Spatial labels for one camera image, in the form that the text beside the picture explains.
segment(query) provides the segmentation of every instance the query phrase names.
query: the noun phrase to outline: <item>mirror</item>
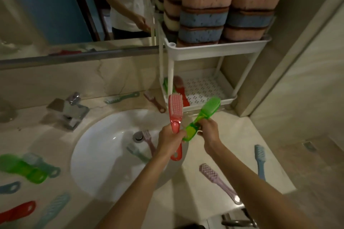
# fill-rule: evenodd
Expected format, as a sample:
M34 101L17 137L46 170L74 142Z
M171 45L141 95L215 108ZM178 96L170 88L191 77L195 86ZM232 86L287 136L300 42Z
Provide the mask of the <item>mirror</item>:
M155 45L152 8L150 0L0 0L0 60Z

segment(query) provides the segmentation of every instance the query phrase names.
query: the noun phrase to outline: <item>left forearm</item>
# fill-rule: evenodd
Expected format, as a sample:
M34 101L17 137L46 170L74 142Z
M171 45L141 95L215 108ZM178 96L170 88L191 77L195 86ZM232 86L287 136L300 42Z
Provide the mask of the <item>left forearm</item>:
M96 229L139 229L143 223L159 176L168 161L169 157L159 154L154 155L110 212L101 220Z

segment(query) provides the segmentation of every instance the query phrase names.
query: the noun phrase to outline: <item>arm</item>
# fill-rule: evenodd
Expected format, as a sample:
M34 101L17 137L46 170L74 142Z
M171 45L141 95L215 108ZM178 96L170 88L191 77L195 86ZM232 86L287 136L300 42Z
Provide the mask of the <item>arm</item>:
M96 229L141 228L159 176L185 135L184 130L173 134L170 124L162 128L159 133L157 150L151 161L101 220Z
M145 19L143 16L136 14L135 12L127 9L127 7L123 5L119 0L106 0L106 1L118 13L129 18L131 21L133 21L139 29L145 32L150 32L150 28L148 27L148 25L146 25Z
M212 119L200 121L204 148L219 166L248 212L261 229L316 228L312 221L289 200L260 179L220 141L217 123Z

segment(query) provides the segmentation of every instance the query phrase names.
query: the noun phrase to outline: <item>white ceramic sink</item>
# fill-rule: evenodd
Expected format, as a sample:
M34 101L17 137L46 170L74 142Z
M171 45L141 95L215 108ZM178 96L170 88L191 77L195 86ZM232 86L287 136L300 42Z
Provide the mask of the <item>white ceramic sink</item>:
M148 129L157 146L159 131L170 122L168 114L146 109L127 110L109 115L92 125L79 139L71 157L71 175L86 193L103 201L117 201L145 164L127 149L134 143L132 135ZM151 158L146 142L135 143L140 152ZM172 178L187 154L188 143L182 146L183 158L170 160L158 181L157 188Z

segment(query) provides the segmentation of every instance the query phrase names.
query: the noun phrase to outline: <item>hand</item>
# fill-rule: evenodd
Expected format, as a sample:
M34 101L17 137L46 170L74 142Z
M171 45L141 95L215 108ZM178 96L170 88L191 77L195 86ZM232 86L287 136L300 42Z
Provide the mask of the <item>hand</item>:
M133 21L139 29L150 33L150 27L146 24L146 20L143 16L136 14L135 19Z
M187 132L184 130L174 134L171 125L166 125L159 133L159 142L156 154L170 158L177 151L186 134Z
M203 137L205 152L210 154L216 145L221 144L217 123L212 119L201 119L198 123L201 131L197 135Z

